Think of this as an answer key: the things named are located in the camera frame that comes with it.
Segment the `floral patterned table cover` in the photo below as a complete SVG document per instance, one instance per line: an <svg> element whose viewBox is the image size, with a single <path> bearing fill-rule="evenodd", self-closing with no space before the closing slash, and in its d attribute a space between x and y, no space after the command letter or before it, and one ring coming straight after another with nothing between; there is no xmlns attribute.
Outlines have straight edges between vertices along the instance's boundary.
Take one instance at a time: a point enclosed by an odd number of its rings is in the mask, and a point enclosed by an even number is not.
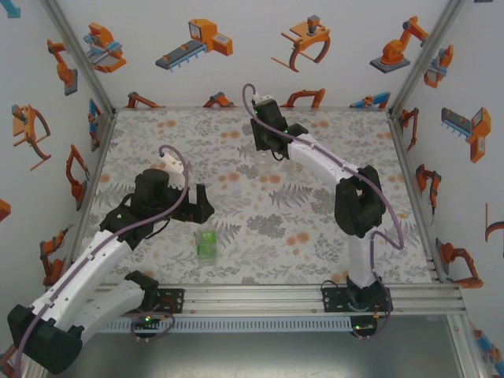
<svg viewBox="0 0 504 378"><path fill-rule="evenodd" d="M387 115L362 112L288 112L289 124L348 162L373 166L399 219L385 216L375 240L376 270L387 284L431 281L417 222L395 151ZM84 243L134 189L143 170L160 168L158 149L169 144L184 156L191 184L202 183L215 209L208 226L217 237L217 259L200 262L199 226L173 220L140 243L106 275L116 284L135 270L163 284L341 283L349 272L347 238L334 219L335 190L308 169L259 176L247 113L119 113L95 192Z"/></svg>

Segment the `aluminium side rail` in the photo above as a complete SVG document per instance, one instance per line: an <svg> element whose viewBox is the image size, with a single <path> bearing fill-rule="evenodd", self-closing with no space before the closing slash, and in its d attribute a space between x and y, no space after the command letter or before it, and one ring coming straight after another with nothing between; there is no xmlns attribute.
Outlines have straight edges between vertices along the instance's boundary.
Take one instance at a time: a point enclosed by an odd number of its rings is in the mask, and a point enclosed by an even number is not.
<svg viewBox="0 0 504 378"><path fill-rule="evenodd" d="M98 160L94 167L93 175L87 181L87 191L81 202L81 212L79 213L80 220L78 224L70 224L66 230L69 231L71 227L76 226L75 239L72 242L72 248L69 253L61 260L61 262L50 261L49 254L45 253L43 244L48 241L40 243L40 260L43 262L44 272L46 276L43 279L45 290L48 291L53 287L57 280L65 273L72 263L80 255L80 248L84 239L84 233L89 223L88 219L93 206L95 192L98 186L100 175L102 174L103 165L109 149L109 144L112 139L113 130L117 122L117 112L112 116L107 117L102 115L102 123L104 130L102 131L101 146L98 148Z"/></svg>
<svg viewBox="0 0 504 378"><path fill-rule="evenodd" d="M413 209L415 221L417 222L424 255L427 263L429 263L429 272L431 273L432 281L438 284L447 284L447 275L443 271L442 263L436 249L430 220L425 215L422 207L422 194L417 186L415 171L408 156L408 151L406 150L401 127L392 112L389 112L388 120L396 154L398 155L406 189L408 191L409 201Z"/></svg>

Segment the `thin aluminium rail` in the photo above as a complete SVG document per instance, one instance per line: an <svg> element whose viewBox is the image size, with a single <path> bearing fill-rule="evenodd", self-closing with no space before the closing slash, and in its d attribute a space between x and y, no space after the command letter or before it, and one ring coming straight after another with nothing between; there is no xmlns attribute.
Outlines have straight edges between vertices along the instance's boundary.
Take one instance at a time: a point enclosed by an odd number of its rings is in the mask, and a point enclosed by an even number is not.
<svg viewBox="0 0 504 378"><path fill-rule="evenodd" d="M118 107L116 108L116 114L125 113L125 112L154 112L154 113L167 113L167 112L196 112L196 111L206 111L206 112L222 112L222 113L245 113L246 108L244 106L236 106L236 107L202 107L202 106L168 106L161 108L149 108L149 107L139 107L139 108L125 108ZM280 107L280 111L282 113L288 112L362 112L362 113L385 113L388 114L391 112L389 108L350 108L345 106L322 106L319 108L310 108L306 106L298 106L293 108Z"/></svg>

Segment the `wide aluminium base rail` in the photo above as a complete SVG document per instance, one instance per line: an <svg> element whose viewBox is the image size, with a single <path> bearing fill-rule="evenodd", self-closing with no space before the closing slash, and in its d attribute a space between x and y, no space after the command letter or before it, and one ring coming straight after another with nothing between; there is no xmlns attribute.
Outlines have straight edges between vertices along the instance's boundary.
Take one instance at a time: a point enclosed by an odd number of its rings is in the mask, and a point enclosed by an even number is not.
<svg viewBox="0 0 504 378"><path fill-rule="evenodd" d="M182 285L182 315L185 317L274 317L323 316L320 287L312 285ZM452 284L421 283L389 286L393 314L454 315L465 312L458 287ZM135 283L103 284L83 295L75 311L102 300L99 313L119 313L138 307L144 291Z"/></svg>

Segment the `aluminium frame post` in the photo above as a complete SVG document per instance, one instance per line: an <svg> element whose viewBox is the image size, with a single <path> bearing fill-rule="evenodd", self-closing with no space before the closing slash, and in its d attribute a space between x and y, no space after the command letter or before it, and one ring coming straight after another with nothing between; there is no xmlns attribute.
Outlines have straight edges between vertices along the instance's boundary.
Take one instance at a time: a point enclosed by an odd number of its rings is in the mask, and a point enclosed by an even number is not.
<svg viewBox="0 0 504 378"><path fill-rule="evenodd" d="M84 79L87 81L88 86L98 100L101 110L110 118L114 118L115 107L109 99L105 88L102 86L99 78L91 63L88 61L83 47L80 45L74 32L72 25L69 23L66 15L62 11L57 0L39 0L42 4L47 16L50 18L51 23L56 28L60 35L62 42L65 44L67 50L74 58L77 68L81 72Z"/></svg>
<svg viewBox="0 0 504 378"><path fill-rule="evenodd" d="M391 118L396 119L402 113L405 104L413 93L416 86L421 81L424 72L427 70L435 53L440 48L440 44L447 35L453 23L457 20L459 13L464 9L468 0L449 0L438 20L436 21L431 34L422 48L418 59L414 62L410 74L402 85L400 91L391 107Z"/></svg>
<svg viewBox="0 0 504 378"><path fill-rule="evenodd" d="M491 378L467 315L447 315L461 378Z"/></svg>

